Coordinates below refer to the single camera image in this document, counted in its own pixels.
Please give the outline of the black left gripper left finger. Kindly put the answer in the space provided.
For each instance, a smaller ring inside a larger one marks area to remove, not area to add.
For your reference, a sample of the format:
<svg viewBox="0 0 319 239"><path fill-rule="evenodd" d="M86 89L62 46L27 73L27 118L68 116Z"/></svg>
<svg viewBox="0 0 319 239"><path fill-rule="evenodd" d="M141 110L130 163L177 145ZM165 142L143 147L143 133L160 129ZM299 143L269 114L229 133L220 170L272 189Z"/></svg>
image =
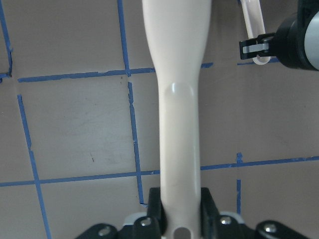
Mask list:
<svg viewBox="0 0 319 239"><path fill-rule="evenodd" d="M160 187L153 187L149 190L147 216L157 220L161 235L163 236L166 231L166 215L161 202Z"/></svg>

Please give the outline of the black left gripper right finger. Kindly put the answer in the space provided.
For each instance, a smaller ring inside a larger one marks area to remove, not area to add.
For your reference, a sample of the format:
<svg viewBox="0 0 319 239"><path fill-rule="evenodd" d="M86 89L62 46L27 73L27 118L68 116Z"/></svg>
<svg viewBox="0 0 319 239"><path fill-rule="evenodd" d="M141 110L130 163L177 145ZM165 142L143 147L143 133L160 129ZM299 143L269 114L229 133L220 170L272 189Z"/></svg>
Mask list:
<svg viewBox="0 0 319 239"><path fill-rule="evenodd" d="M201 188L200 201L201 236L218 237L220 213L208 188Z"/></svg>

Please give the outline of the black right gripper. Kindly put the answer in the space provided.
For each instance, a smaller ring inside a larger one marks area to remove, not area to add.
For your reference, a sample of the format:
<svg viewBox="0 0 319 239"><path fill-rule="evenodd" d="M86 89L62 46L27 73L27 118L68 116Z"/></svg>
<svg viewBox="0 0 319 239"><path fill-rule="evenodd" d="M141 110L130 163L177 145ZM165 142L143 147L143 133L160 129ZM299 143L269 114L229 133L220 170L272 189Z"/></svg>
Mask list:
<svg viewBox="0 0 319 239"><path fill-rule="evenodd" d="M298 11L275 33L239 42L241 59L275 56L286 67L319 70L319 2L298 1Z"/></svg>

